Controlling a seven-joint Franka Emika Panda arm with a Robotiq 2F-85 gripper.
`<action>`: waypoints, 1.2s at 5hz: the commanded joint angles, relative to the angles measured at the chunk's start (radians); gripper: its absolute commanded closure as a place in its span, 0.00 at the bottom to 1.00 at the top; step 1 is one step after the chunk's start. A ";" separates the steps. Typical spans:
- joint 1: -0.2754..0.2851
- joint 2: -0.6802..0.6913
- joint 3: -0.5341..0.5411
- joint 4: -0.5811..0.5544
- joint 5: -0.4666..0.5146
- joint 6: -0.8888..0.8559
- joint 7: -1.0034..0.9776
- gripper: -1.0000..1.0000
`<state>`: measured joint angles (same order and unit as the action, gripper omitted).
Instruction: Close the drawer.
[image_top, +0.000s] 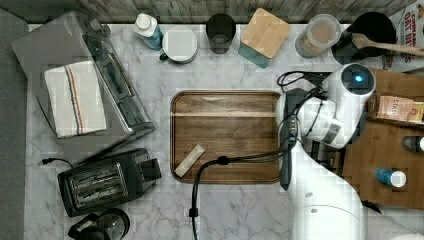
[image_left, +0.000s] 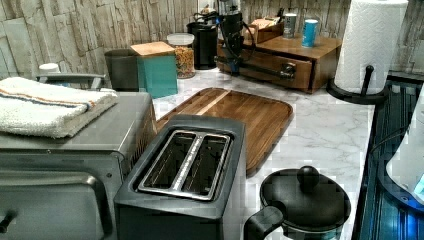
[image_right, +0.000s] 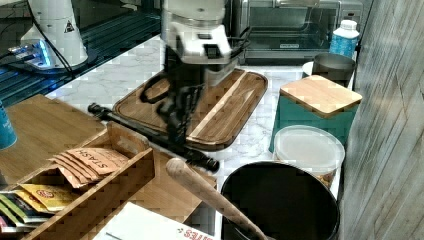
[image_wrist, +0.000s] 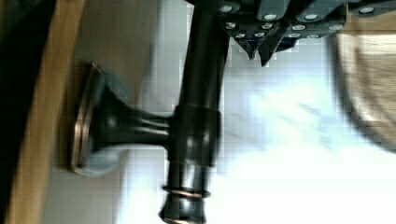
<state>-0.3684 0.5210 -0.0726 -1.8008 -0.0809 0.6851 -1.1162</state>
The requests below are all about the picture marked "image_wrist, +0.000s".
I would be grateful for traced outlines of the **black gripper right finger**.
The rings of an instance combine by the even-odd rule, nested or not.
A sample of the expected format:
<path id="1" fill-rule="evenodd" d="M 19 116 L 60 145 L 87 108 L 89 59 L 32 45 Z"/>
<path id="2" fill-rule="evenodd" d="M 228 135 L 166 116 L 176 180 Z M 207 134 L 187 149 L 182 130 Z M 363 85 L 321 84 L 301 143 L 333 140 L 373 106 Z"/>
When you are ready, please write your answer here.
<path id="1" fill-rule="evenodd" d="M 265 66 L 275 53 L 290 49 L 292 47 L 293 38 L 285 37 L 283 31 L 268 35 L 264 38 L 264 41 L 259 47 L 261 66 Z"/>

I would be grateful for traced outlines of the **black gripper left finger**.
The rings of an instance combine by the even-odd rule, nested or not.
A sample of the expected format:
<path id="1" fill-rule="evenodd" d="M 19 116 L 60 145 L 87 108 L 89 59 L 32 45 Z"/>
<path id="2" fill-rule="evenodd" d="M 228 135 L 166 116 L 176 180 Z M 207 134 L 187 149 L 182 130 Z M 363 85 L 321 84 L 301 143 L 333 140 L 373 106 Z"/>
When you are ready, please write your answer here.
<path id="1" fill-rule="evenodd" d="M 250 60 L 255 58 L 255 54 L 260 48 L 263 39 L 257 36 L 244 37 L 239 40 L 239 45 L 247 53 Z"/>

